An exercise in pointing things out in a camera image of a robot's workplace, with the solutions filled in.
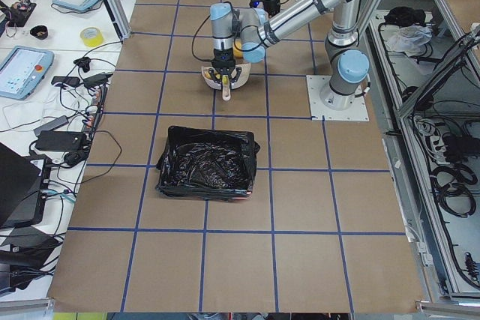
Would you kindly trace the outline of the bin with black bag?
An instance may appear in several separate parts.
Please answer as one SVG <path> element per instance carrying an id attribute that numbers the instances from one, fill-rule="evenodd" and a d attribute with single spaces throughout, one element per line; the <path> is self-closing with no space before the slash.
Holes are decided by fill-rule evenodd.
<path id="1" fill-rule="evenodd" d="M 169 197 L 246 199 L 260 145 L 249 131 L 171 126 L 157 162 L 156 190 Z"/>

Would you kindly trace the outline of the black power brick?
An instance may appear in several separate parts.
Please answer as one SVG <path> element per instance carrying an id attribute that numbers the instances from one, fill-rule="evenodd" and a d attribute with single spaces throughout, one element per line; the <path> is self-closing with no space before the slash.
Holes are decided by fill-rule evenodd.
<path id="1" fill-rule="evenodd" d="M 71 131 L 42 131 L 35 147 L 40 151 L 76 151 L 86 144 L 86 135 L 83 132 Z"/>

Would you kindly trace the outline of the toy potato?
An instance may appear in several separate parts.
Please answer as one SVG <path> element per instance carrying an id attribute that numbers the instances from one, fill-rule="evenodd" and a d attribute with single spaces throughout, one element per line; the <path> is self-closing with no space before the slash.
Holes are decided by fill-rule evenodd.
<path id="1" fill-rule="evenodd" d="M 243 51 L 242 51 L 242 45 L 235 43 L 233 45 L 233 55 L 235 58 L 243 58 Z"/>

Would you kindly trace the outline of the yellow tape roll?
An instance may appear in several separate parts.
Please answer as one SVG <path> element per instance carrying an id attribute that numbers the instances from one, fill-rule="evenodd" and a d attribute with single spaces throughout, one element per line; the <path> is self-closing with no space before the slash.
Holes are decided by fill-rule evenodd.
<path id="1" fill-rule="evenodd" d="M 104 43 L 104 36 L 101 30 L 96 27 L 84 28 L 79 36 L 84 45 L 89 48 L 95 48 Z"/>

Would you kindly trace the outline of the black laptop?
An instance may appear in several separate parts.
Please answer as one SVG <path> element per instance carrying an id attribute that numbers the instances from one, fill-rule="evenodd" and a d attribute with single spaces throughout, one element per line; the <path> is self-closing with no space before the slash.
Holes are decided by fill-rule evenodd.
<path id="1" fill-rule="evenodd" d="M 1 145 L 1 229 L 42 221 L 51 163 L 46 155 L 22 157 Z"/>

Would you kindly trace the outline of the black round dish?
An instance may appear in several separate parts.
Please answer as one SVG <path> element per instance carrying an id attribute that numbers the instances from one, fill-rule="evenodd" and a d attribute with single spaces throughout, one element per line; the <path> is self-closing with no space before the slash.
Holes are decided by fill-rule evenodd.
<path id="1" fill-rule="evenodd" d="M 45 25 L 36 25 L 30 29 L 29 34 L 38 40 L 46 40 L 48 38 L 49 31 Z"/>

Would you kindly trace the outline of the teach pendant tablet near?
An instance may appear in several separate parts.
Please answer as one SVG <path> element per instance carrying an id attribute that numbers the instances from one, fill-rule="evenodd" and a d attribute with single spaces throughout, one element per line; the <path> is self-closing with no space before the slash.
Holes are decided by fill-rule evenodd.
<path id="1" fill-rule="evenodd" d="M 45 77 L 54 57 L 46 49 L 15 46 L 1 63 L 1 96 L 26 99 Z"/>

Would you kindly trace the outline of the beige plastic dustpan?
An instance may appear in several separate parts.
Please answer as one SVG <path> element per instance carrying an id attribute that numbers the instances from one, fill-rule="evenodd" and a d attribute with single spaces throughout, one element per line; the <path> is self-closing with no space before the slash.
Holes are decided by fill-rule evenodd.
<path id="1" fill-rule="evenodd" d="M 240 78 L 240 86 L 239 86 L 239 87 L 242 87 L 247 82 L 247 80 L 250 76 L 251 64 L 250 63 L 245 63 L 245 64 L 239 64 L 237 66 L 241 67 L 241 69 L 242 69 L 242 74 L 241 74 L 241 78 Z M 202 77 L 205 80 L 205 83 L 210 88 L 221 91 L 222 99 L 225 100 L 225 101 L 228 101 L 231 98 L 232 90 L 237 89 L 237 88 L 230 88 L 230 84 L 229 84 L 230 83 L 230 81 L 229 81 L 230 73 L 220 73 L 220 74 L 222 76 L 221 83 L 214 83 L 211 80 L 205 80 L 204 77 L 203 77 L 203 74 L 202 74 Z"/>

